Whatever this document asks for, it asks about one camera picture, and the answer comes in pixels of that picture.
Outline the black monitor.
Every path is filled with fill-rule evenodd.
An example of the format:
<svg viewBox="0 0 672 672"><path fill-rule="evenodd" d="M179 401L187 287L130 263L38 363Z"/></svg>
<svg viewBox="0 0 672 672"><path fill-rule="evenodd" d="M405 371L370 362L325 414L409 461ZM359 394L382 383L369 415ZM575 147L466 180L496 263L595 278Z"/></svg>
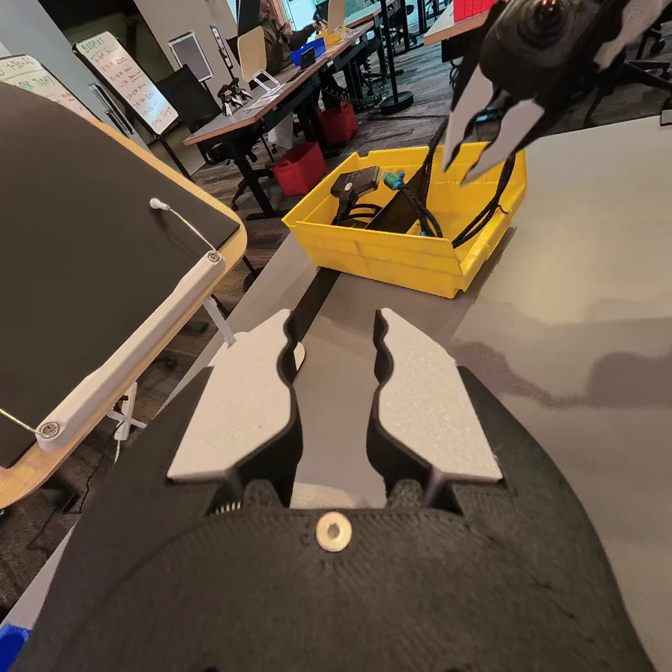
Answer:
<svg viewBox="0 0 672 672"><path fill-rule="evenodd" d="M156 87L192 134L223 113L187 64L156 82Z"/></svg>

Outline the grey framed sign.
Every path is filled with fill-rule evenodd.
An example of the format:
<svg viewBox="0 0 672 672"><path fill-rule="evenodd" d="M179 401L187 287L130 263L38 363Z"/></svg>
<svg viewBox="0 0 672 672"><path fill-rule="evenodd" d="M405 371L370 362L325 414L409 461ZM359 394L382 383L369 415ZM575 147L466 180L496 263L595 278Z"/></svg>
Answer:
<svg viewBox="0 0 672 672"><path fill-rule="evenodd" d="M200 83L214 78L210 63L193 31L171 39L168 46L179 67L188 67Z"/></svg>

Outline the black and white device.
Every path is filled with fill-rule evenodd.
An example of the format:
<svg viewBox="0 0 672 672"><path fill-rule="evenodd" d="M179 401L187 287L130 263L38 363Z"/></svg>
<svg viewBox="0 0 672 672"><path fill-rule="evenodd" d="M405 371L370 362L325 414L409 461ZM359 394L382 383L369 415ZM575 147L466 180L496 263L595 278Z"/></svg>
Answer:
<svg viewBox="0 0 672 672"><path fill-rule="evenodd" d="M223 85L216 96L221 103L222 111L225 116L233 116L237 110L245 107L248 101L253 99L251 93L247 89L240 87L239 79L237 77L233 77L229 84Z"/></svg>

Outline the black hdmi switch box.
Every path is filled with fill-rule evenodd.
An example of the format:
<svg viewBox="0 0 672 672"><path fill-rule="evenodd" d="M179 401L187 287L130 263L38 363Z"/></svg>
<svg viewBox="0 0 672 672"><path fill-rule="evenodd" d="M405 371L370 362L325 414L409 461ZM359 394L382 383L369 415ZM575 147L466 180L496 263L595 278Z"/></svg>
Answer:
<svg viewBox="0 0 672 672"><path fill-rule="evenodd" d="M377 191L382 177L380 166L371 166L341 174L330 195L337 200L332 226L365 229L382 211L382 206L365 203L362 198Z"/></svg>

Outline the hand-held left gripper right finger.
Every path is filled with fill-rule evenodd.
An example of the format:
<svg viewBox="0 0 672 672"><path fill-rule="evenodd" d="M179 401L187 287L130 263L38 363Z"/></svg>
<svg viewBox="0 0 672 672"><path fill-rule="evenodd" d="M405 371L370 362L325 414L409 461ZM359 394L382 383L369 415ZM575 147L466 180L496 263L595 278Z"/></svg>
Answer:
<svg viewBox="0 0 672 672"><path fill-rule="evenodd" d="M390 308L376 311L368 461L387 489L497 484L503 474L453 357Z"/></svg>

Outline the white power strip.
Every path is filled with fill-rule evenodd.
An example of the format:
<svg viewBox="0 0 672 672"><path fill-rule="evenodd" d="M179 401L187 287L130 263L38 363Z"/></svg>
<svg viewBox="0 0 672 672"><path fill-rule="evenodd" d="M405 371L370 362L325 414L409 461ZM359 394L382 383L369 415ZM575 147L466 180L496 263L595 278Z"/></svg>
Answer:
<svg viewBox="0 0 672 672"><path fill-rule="evenodd" d="M107 417L113 419L116 423L115 432L113 434L113 439L115 441L126 441L132 428L145 429L147 426L146 423L133 417L138 387L138 383L133 382L113 408L107 413Z"/></svg>

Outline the red fabric bin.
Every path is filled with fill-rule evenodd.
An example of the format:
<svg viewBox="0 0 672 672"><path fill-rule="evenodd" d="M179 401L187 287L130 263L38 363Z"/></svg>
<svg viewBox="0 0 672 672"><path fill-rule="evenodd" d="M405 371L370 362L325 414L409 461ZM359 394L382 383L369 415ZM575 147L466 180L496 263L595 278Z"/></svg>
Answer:
<svg viewBox="0 0 672 672"><path fill-rule="evenodd" d="M355 109L347 101L321 110L318 114L324 139L330 148L344 147L359 131Z"/></svg>
<svg viewBox="0 0 672 672"><path fill-rule="evenodd" d="M287 198L306 196L327 174L318 142L302 142L287 150L272 167L275 180Z"/></svg>

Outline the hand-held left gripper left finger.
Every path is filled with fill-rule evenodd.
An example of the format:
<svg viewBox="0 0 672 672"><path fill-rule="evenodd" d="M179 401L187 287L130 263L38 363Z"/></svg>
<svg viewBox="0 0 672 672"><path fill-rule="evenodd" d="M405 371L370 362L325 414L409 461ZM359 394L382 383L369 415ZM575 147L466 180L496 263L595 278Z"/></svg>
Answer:
<svg viewBox="0 0 672 672"><path fill-rule="evenodd" d="M293 312L281 309L234 338L206 369L171 482L281 481L296 471L303 445L293 383L305 349Z"/></svg>

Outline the wooden book stand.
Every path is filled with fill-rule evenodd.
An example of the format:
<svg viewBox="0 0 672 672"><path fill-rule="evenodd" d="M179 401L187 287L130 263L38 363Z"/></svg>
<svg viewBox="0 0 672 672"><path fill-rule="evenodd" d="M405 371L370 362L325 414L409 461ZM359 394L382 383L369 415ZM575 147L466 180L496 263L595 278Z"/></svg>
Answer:
<svg viewBox="0 0 672 672"><path fill-rule="evenodd" d="M238 36L237 47L241 79L246 83L256 83L267 96L278 92L281 89L280 82L267 71L263 28L257 26Z"/></svg>

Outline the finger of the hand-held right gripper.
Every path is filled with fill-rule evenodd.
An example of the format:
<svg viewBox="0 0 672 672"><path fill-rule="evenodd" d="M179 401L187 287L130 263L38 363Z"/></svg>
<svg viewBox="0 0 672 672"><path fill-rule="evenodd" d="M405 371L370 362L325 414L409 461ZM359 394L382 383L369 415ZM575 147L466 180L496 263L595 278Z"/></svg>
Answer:
<svg viewBox="0 0 672 672"><path fill-rule="evenodd" d="M468 135L470 122L491 103L494 94L492 81L483 74L480 67L476 67L449 115L443 142L441 171L447 171L454 162L462 142Z"/></svg>
<svg viewBox="0 0 672 672"><path fill-rule="evenodd" d="M477 162L466 172L461 185L471 184L515 155L544 114L545 109L533 99L521 100L510 107L501 120L496 139L481 152Z"/></svg>

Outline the whiteboard with green writing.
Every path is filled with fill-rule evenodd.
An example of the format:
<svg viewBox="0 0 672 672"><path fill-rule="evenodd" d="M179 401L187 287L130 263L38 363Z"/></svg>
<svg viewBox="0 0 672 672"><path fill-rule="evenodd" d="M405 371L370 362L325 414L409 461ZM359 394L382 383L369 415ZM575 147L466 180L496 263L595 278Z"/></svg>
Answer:
<svg viewBox="0 0 672 672"><path fill-rule="evenodd" d="M1 82L52 100L82 118L97 119L96 114L84 105L56 75L30 55L2 56Z"/></svg>

